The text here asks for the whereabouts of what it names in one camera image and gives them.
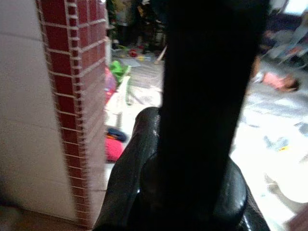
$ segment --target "red brick tile wall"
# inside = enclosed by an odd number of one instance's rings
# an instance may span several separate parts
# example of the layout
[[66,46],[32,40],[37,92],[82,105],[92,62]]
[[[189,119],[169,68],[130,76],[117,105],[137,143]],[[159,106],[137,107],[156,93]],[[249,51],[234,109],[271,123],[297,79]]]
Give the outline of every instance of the red brick tile wall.
[[36,4],[77,222],[90,228],[93,194],[104,188],[105,3]]

